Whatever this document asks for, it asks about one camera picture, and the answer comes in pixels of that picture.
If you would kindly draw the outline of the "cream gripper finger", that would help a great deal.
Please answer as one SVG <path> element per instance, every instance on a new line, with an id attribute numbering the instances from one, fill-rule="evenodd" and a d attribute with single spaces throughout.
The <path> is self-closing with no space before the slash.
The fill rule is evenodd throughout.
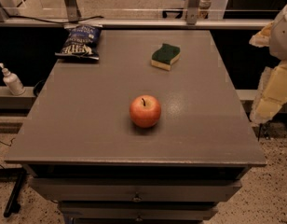
<path id="1" fill-rule="evenodd" d="M 266 67 L 260 77 L 250 113 L 251 122 L 267 123 L 286 103 L 287 61 L 281 61 L 274 68 Z"/>
<path id="2" fill-rule="evenodd" d="M 268 47 L 270 44 L 270 35 L 273 22 L 263 27 L 258 33 L 253 35 L 249 44 L 258 48 Z"/>

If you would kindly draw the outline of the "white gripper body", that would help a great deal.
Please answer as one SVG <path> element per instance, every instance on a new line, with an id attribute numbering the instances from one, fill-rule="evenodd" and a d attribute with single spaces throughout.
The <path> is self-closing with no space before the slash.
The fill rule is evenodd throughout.
<path id="1" fill-rule="evenodd" d="M 269 52 L 272 56 L 287 61 L 287 5 L 273 21 Z"/>

